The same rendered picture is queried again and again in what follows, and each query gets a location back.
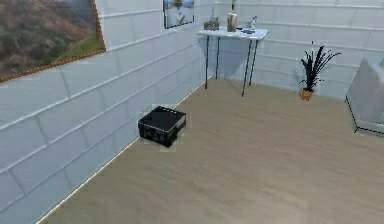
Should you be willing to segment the black framed pale picture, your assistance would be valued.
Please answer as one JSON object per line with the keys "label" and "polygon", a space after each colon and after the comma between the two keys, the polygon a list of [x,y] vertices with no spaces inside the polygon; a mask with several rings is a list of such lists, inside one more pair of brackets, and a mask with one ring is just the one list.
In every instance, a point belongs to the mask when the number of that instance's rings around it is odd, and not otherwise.
{"label": "black framed pale picture", "polygon": [[163,0],[164,28],[193,23],[194,0]]}

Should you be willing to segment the dark house plant orange pot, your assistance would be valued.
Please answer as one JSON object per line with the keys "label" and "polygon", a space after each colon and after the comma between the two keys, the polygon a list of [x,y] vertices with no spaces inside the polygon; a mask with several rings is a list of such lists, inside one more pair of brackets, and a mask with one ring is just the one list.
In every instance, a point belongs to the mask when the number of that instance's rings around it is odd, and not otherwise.
{"label": "dark house plant orange pot", "polygon": [[306,59],[301,60],[305,69],[305,79],[300,81],[305,86],[301,88],[300,97],[304,101],[309,101],[317,83],[321,82],[319,73],[335,56],[340,55],[340,52],[333,53],[331,50],[324,52],[324,46],[321,46],[317,51],[306,51],[305,55]]}

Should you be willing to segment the white table with black legs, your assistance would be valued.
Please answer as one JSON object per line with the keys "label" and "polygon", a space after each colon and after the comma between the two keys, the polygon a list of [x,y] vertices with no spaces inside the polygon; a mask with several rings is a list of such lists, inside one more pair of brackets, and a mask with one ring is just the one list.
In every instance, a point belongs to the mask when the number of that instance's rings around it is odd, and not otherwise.
{"label": "white table with black legs", "polygon": [[255,33],[246,34],[241,31],[247,29],[243,28],[235,32],[228,32],[226,28],[220,27],[218,30],[199,30],[198,35],[204,36],[206,38],[206,59],[205,59],[205,82],[204,88],[208,88],[208,67],[209,67],[209,42],[211,37],[217,38],[217,53],[216,53],[216,68],[215,68],[215,78],[218,78],[218,67],[219,67],[219,53],[220,53],[220,40],[222,38],[231,38],[231,39],[245,39],[248,41],[248,52],[246,60],[246,68],[243,78],[243,86],[241,96],[245,95],[245,86],[250,86],[252,84],[253,72],[255,68],[256,54],[258,50],[259,43],[268,35],[269,31],[267,29],[255,29]]}

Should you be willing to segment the brown framed landscape picture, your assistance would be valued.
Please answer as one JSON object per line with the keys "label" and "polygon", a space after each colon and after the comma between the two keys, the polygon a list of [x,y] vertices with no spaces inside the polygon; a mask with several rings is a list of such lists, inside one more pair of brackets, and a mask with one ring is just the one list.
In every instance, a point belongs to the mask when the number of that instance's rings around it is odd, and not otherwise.
{"label": "brown framed landscape picture", "polygon": [[0,83],[105,51],[96,0],[0,0]]}

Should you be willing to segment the tan vase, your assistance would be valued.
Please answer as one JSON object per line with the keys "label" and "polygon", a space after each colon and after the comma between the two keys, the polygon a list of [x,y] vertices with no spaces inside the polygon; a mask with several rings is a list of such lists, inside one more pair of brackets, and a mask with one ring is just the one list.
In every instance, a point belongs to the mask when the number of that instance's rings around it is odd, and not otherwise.
{"label": "tan vase", "polygon": [[235,32],[237,28],[237,14],[235,13],[236,0],[231,0],[231,12],[227,17],[227,31]]}

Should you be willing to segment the small green plant box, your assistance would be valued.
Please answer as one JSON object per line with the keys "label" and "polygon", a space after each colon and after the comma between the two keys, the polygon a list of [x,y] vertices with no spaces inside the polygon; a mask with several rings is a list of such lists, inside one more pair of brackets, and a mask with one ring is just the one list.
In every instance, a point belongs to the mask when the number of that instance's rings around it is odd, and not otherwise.
{"label": "small green plant box", "polygon": [[204,23],[205,30],[218,30],[219,19],[215,16],[215,7],[212,7],[210,20]]}

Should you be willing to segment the black crate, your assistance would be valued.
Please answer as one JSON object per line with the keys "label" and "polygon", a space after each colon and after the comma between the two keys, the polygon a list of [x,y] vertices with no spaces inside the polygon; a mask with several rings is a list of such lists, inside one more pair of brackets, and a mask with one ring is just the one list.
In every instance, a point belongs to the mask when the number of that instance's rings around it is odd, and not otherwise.
{"label": "black crate", "polygon": [[178,132],[186,126],[186,114],[157,106],[138,121],[142,138],[170,147],[177,139]]}

